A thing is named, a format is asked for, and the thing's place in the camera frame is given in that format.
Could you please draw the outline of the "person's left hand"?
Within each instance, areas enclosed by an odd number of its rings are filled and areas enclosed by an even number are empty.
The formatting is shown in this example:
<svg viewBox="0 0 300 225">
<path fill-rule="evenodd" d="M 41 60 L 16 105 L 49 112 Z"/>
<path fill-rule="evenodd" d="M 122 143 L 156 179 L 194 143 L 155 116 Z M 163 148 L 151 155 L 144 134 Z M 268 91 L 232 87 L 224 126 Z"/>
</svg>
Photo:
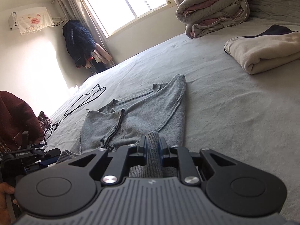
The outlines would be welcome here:
<svg viewBox="0 0 300 225">
<path fill-rule="evenodd" d="M 6 195 L 11 195 L 15 193 L 15 188 L 2 182 L 0 184 L 0 222 L 1 225 L 11 224 L 11 217 L 8 210 Z"/>
</svg>

